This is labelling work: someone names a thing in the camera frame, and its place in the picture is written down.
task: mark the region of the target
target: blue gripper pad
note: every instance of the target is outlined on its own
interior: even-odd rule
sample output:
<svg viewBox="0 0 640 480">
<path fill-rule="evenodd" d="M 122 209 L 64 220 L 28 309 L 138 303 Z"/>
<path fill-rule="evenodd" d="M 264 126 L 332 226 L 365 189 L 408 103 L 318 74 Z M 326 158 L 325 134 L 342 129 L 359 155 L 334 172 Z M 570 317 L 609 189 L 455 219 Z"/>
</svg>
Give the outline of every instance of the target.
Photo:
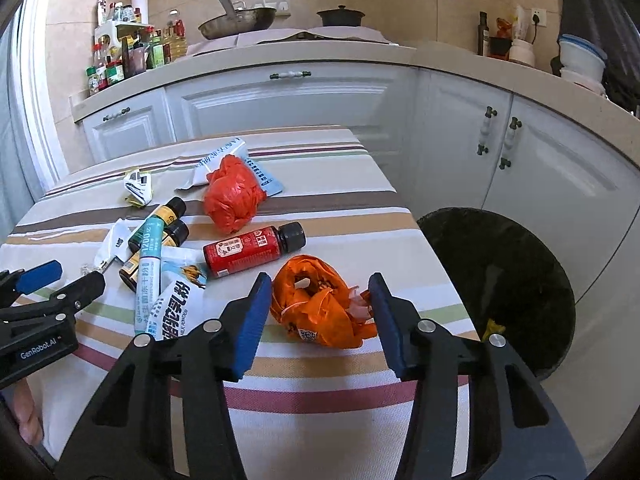
<svg viewBox="0 0 640 480">
<path fill-rule="evenodd" d="M 56 282 L 62 276 L 62 266 L 57 260 L 51 260 L 33 269 L 26 270 L 15 283 L 15 291 L 31 294 L 43 286 Z"/>
<path fill-rule="evenodd" d="M 419 373 L 420 357 L 411 343 L 411 332 L 418 325 L 420 315 L 411 301 L 391 295 L 379 272 L 369 278 L 369 293 L 386 365 L 400 380 L 414 380 Z"/>
<path fill-rule="evenodd" d="M 270 306 L 271 278 L 261 272 L 249 296 L 231 301 L 220 315 L 233 345 L 233 356 L 227 364 L 232 378 L 227 380 L 239 381 L 253 365 Z"/>
</svg>

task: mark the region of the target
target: striped tablecloth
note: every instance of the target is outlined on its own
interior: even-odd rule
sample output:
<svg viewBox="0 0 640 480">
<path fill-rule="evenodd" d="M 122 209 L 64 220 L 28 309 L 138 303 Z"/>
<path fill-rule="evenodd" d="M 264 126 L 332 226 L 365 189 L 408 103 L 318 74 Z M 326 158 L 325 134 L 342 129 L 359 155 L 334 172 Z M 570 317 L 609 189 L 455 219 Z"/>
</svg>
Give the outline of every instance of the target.
<svg viewBox="0 0 640 480">
<path fill-rule="evenodd" d="M 381 272 L 391 292 L 411 300 L 424 316 L 454 334 L 476 338 L 460 298 L 411 213 L 363 146 L 337 127 L 246 132 L 250 153 L 285 190 L 261 204 L 245 228 L 299 221 L 304 253 L 331 264 L 349 286 L 367 287 Z M 25 215 L 0 247 L 0 269 L 30 268 L 50 259 L 63 266 L 63 280 L 80 276 L 118 219 L 131 228 L 150 212 L 124 202 L 124 171 L 151 171 L 153 204 L 167 202 L 197 162 L 231 137 L 165 146 L 99 164 L 73 174 Z M 221 237 L 202 209 L 204 188 L 178 193 L 188 204 L 185 247 L 200 248 Z M 206 305 L 216 317 L 245 296 L 258 272 L 275 277 L 284 259 L 209 282 Z M 105 272 L 104 295 L 78 315 L 80 348 L 29 378 L 42 407 L 44 446 L 58 458 L 85 405 L 107 370 L 133 337 L 134 294 Z M 40 301 L 52 288 L 21 298 Z M 414 383 L 399 383 L 386 367 L 380 341 L 355 350 L 296 342 L 267 321 L 254 366 L 226 398 L 249 478 L 393 478 L 404 444 Z M 466 467 L 468 388 L 459 388 L 454 474 Z M 172 399 L 177 470 L 186 472 L 181 399 Z"/>
</svg>

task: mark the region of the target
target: black curtain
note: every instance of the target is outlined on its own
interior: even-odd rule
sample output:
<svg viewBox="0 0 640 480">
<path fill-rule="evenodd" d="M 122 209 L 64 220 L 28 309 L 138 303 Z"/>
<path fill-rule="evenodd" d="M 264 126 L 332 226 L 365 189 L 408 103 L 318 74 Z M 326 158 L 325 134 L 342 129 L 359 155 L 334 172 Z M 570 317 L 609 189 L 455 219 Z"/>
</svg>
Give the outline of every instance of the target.
<svg viewBox="0 0 640 480">
<path fill-rule="evenodd" d="M 591 41 L 609 56 L 609 99 L 629 111 L 640 104 L 640 0 L 563 0 L 560 34 Z"/>
</svg>

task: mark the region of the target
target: paper towel roll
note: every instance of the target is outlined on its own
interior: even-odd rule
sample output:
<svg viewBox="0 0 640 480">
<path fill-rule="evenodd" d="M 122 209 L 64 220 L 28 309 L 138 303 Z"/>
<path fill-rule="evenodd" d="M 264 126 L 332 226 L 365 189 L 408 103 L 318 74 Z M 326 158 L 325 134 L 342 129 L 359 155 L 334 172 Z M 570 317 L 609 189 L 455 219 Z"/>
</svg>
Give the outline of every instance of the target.
<svg viewBox="0 0 640 480">
<path fill-rule="evenodd" d="M 140 9 L 142 14 L 142 23 L 149 23 L 149 0 L 131 0 L 131 7 L 136 10 L 136 7 Z"/>
</svg>

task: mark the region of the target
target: qr code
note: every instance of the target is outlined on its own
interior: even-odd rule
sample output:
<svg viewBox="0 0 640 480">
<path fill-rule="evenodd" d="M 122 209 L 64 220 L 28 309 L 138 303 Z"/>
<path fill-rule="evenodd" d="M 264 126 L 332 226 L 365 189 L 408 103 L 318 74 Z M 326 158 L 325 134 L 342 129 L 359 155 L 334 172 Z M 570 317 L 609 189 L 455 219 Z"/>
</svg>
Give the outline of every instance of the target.
<svg viewBox="0 0 640 480">
<path fill-rule="evenodd" d="M 311 330 L 298 329 L 298 335 L 302 341 L 313 343 L 318 339 L 318 332 L 311 332 Z"/>
</svg>

